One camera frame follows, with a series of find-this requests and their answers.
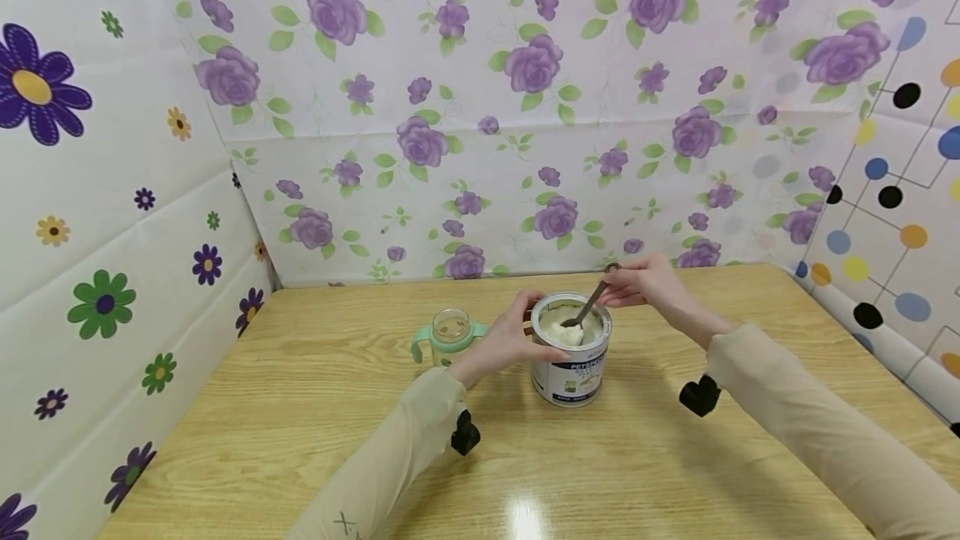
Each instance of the white can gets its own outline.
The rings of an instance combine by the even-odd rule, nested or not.
[[[600,336],[594,338],[589,344],[566,346],[552,342],[539,325],[539,319],[551,308],[569,306],[581,308],[586,302],[587,298],[582,294],[559,292],[550,294],[537,302],[530,313],[534,342],[554,346],[570,356],[568,362],[536,362],[532,365],[532,380],[537,392],[558,407],[582,407],[593,402],[600,393],[613,320],[606,308],[594,306],[592,313],[600,319],[602,324]]]

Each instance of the orange dot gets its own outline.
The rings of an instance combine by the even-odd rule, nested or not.
[[[927,245],[927,230],[911,223],[901,230],[901,242],[906,248],[923,248]]]
[[[830,268],[821,262],[815,262],[810,267],[810,277],[817,286],[827,286],[830,283]]]

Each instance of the metal spoon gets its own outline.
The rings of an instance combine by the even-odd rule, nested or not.
[[[604,273],[610,273],[614,269],[619,269],[620,263],[612,262],[604,268]],[[587,304],[583,305],[580,313],[577,313],[577,316],[573,319],[568,319],[567,321],[562,322],[562,325],[565,328],[572,328],[574,326],[583,325],[583,318],[587,316],[587,313],[590,312],[590,308],[593,308],[593,303],[597,302],[600,298],[600,293],[603,292],[603,288],[607,287],[606,282],[600,282],[597,284],[597,289],[593,290],[593,294],[590,294],[590,298],[587,299]]]

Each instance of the yellow dot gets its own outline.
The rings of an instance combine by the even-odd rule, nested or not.
[[[850,278],[851,282],[863,282],[870,275],[870,267],[860,257],[847,257],[842,262],[842,273]]]
[[[830,283],[830,268],[821,262],[815,262],[810,267],[810,277],[817,286],[827,286]]]
[[[927,229],[911,223],[901,230],[901,242],[906,248],[923,248],[927,245]]]

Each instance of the tabletop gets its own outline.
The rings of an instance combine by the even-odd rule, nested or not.
[[[757,324],[960,488],[956,438],[781,269],[681,271],[703,302]],[[446,307],[491,321],[522,288],[589,293],[597,274],[283,289],[113,515],[101,540],[283,538],[428,368],[410,339]],[[482,441],[417,479],[380,538],[870,538],[729,396],[677,401],[705,357],[650,307],[614,310],[599,399],[554,407],[528,366],[481,381]]]

